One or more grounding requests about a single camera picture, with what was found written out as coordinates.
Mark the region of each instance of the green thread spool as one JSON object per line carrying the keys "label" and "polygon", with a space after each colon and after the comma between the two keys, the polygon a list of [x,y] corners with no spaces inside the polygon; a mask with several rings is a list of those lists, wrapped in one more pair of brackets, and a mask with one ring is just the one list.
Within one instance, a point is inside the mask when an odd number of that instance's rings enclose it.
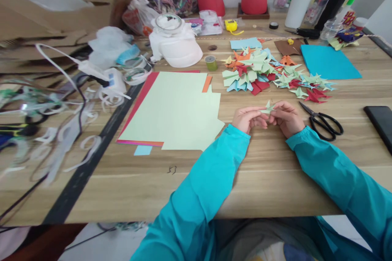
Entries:
{"label": "green thread spool", "polygon": [[218,69],[218,65],[216,64],[216,58],[214,56],[208,55],[204,58],[204,61],[209,71],[215,71]]}

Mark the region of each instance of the smartphone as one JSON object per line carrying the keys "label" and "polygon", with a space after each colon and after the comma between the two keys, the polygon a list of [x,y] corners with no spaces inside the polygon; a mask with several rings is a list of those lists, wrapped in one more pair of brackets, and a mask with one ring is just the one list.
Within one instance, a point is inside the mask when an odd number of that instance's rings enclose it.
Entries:
{"label": "smartphone", "polygon": [[392,110],[387,106],[363,108],[392,155]]}

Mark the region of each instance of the red egg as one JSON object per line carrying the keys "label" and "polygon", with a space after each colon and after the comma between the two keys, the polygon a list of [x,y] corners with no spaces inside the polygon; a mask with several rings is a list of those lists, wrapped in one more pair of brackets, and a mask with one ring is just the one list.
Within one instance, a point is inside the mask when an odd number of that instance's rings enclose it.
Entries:
{"label": "red egg", "polygon": [[241,9],[245,14],[264,14],[267,12],[267,0],[241,0]]}

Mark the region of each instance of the hand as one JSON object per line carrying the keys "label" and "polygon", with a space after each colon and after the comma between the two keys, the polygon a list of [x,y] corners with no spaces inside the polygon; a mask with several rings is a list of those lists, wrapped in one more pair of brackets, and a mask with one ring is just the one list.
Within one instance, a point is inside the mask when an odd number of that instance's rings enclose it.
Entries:
{"label": "hand", "polygon": [[237,109],[234,113],[232,125],[246,134],[249,134],[251,128],[254,126],[267,129],[268,116],[260,112],[260,110],[264,109],[266,108],[256,106]]}
{"label": "hand", "polygon": [[286,138],[299,133],[305,128],[302,118],[298,115],[297,109],[284,100],[275,104],[275,111],[271,111],[269,123],[279,125]]}

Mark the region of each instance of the teal sleeve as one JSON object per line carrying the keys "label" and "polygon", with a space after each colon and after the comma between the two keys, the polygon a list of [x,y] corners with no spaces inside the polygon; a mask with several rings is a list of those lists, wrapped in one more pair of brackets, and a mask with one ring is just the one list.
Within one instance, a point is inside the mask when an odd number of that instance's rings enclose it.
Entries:
{"label": "teal sleeve", "polygon": [[303,171],[347,215],[383,260],[392,259],[392,194],[308,126],[287,141]]}
{"label": "teal sleeve", "polygon": [[210,260],[210,221],[232,190],[250,136],[229,125],[194,164],[147,231],[131,260]]}

